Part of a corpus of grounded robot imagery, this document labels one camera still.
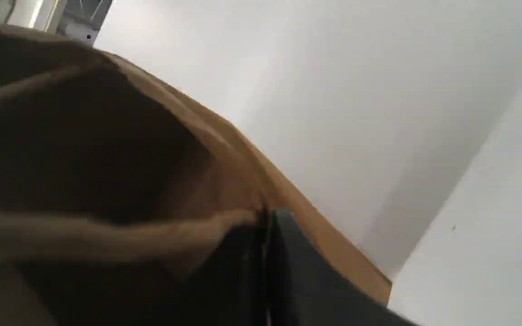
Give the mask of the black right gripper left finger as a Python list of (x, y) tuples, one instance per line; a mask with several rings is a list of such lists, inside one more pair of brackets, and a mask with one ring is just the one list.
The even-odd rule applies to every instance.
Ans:
[(267, 227), (231, 229), (194, 275), (195, 326), (265, 326)]

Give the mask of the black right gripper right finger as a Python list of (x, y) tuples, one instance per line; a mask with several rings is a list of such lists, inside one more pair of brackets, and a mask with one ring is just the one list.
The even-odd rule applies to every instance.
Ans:
[(326, 260), (290, 211), (268, 213), (266, 276), (273, 326), (411, 326)]

